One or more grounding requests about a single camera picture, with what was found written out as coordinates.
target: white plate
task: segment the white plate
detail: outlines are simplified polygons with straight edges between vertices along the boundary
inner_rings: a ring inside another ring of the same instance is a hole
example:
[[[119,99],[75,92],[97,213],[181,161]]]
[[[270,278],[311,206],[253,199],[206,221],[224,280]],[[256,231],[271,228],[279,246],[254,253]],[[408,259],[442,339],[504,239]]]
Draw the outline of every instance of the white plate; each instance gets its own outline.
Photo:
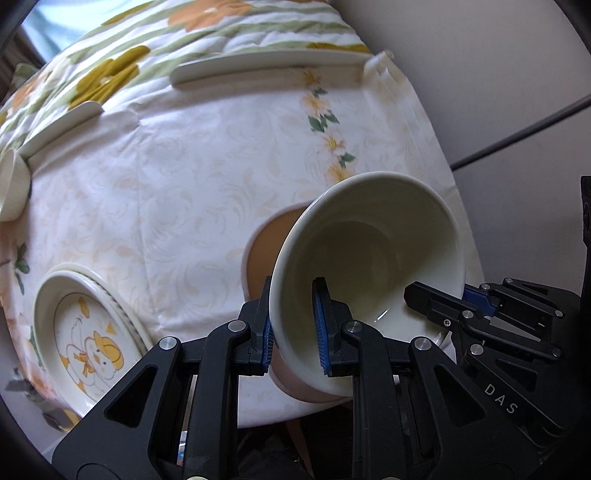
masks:
[[[372,56],[371,53],[320,48],[277,48],[230,53],[183,63],[170,74],[170,83],[176,86],[207,77],[253,70],[364,65]]]
[[[63,134],[100,115],[103,111],[103,106],[99,102],[89,100],[81,103],[29,138],[18,149],[18,154],[25,160],[31,158]]]
[[[84,416],[148,346],[112,293],[86,274],[58,267],[37,292],[33,332],[56,389]]]

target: cartoon duck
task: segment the cartoon duck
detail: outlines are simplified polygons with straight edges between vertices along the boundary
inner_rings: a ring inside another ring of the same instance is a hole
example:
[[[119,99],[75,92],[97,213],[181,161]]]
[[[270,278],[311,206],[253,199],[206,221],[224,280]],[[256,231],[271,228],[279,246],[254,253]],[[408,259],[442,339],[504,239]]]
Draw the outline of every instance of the cartoon duck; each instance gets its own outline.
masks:
[[[82,297],[79,304],[82,315],[89,318],[90,312]],[[98,401],[111,388],[109,380],[123,368],[124,358],[111,338],[96,330],[83,338],[82,331],[82,317],[77,317],[72,326],[72,342],[66,345],[66,355],[60,354],[60,358],[78,388]],[[106,331],[116,334],[111,324]]]

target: gray wall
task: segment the gray wall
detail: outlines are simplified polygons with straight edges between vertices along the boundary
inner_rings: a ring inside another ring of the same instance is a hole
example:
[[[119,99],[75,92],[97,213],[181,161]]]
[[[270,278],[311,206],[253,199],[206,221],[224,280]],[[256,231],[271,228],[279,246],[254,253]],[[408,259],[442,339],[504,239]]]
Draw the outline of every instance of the gray wall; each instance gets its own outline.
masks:
[[[553,0],[335,0],[374,52],[392,50],[450,163],[591,92],[591,56]],[[581,114],[456,174],[488,281],[580,290]]]

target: white tablecloth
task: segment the white tablecloth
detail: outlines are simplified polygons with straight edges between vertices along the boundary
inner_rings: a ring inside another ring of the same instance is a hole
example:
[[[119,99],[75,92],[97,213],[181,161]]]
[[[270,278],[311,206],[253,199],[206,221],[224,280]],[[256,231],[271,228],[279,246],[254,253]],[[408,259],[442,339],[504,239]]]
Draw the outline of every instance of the white tablecloth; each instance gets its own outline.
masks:
[[[11,335],[27,376],[57,403],[31,343],[34,295],[52,266],[96,271],[154,340],[206,336],[242,306],[242,253],[253,232],[351,174],[400,171],[434,188],[460,226],[466,281],[483,281],[431,124],[385,54],[364,69],[263,70],[168,86],[106,110],[30,159],[31,200],[1,226]],[[241,426],[321,408],[285,395],[268,375],[241,378]]]

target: cartoon duck plate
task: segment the cartoon duck plate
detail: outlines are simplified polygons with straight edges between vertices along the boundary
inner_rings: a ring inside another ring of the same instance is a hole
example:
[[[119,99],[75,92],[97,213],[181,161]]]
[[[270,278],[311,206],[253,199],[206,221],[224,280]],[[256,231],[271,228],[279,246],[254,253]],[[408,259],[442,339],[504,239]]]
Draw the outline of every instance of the cartoon duck plate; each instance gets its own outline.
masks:
[[[104,286],[52,269],[37,292],[39,356],[63,399],[84,416],[149,350],[151,341]]]

